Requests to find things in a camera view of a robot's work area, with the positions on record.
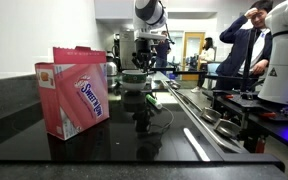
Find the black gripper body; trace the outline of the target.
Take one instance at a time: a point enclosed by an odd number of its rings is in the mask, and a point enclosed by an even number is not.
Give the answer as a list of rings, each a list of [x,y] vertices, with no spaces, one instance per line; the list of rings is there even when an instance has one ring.
[[[132,62],[144,72],[148,72],[154,62],[151,62],[153,57],[152,48],[154,41],[152,39],[138,38],[135,40],[135,51],[132,53]]]

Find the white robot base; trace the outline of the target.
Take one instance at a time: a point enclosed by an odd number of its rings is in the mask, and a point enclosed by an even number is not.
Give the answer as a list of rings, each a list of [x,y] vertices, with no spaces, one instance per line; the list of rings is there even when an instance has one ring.
[[[288,105],[288,0],[271,10],[265,23],[273,36],[272,52],[267,75],[258,97]]]

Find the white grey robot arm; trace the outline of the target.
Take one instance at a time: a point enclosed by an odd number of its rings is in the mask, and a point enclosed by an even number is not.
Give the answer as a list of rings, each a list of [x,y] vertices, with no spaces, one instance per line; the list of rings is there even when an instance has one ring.
[[[165,35],[152,33],[152,30],[163,27],[167,21],[167,13],[160,0],[134,0],[134,41],[135,52],[132,62],[144,72],[149,71],[151,41],[165,40]]]

